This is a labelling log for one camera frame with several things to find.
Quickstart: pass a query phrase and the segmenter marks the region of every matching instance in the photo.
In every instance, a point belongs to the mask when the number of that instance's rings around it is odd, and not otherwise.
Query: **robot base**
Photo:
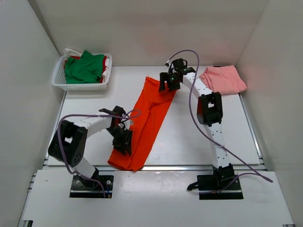
[[[113,183],[114,183],[114,176],[113,175],[99,175],[99,181],[104,187],[105,190],[105,199],[112,198],[112,190],[113,190]],[[74,175],[71,183],[71,191],[70,191],[71,198],[102,198],[104,199],[104,195],[100,185],[98,185],[94,189],[89,189],[85,187],[80,180],[78,175]]]
[[[242,200],[243,194],[241,190],[240,181],[236,180],[227,189],[220,193],[204,193],[209,191],[217,191],[226,187],[231,180],[220,183],[218,186],[213,175],[198,175],[198,190],[199,200]]]

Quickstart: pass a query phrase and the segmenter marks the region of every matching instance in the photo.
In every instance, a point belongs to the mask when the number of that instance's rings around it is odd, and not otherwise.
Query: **white wall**
[[[108,52],[116,66],[164,65],[192,48],[236,64],[267,0],[31,0],[57,49]],[[192,54],[184,55],[191,64]]]
[[[237,69],[265,161],[303,226],[303,1],[270,0]]]
[[[0,2],[0,226],[16,227],[62,92],[50,83],[59,54],[28,2]]]

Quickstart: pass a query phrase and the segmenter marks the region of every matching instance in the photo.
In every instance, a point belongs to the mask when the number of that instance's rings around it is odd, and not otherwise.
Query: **plastic laundry basket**
[[[64,72],[64,56],[61,56],[58,60],[55,69],[53,71],[52,85],[61,87],[65,91],[96,91],[105,90],[110,78],[112,70],[112,56],[110,54],[104,54],[109,59],[107,76],[103,79],[102,83],[97,84],[66,84],[65,72]]]

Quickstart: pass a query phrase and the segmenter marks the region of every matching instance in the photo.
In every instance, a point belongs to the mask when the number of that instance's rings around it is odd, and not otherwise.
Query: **green cloth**
[[[65,63],[67,84],[96,84],[103,73],[104,55],[92,55],[84,51],[79,60],[69,57]]]

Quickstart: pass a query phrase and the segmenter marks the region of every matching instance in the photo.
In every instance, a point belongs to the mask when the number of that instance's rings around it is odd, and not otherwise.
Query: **white table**
[[[23,220],[32,227],[282,227],[293,224],[274,172],[274,182],[240,179],[243,200],[200,201],[187,192],[196,171],[112,171],[111,199],[69,198],[72,176],[64,167],[39,170]]]
[[[199,74],[205,70],[201,66]],[[99,109],[113,109],[116,105],[126,111],[133,109],[144,85],[145,77],[159,79],[159,73],[167,71],[158,67],[113,67],[106,91],[68,92],[61,117],[67,114],[96,114]],[[194,126],[188,109],[189,89],[181,85],[163,121],[157,139],[145,165],[212,165],[210,142]],[[249,164],[260,164],[254,140],[238,95],[223,96],[223,138],[225,145]],[[192,107],[196,112],[197,99]],[[112,152],[112,137],[106,131],[87,139],[84,156],[93,165],[107,166]],[[241,162],[231,157],[234,165]],[[49,166],[62,166],[49,157]]]

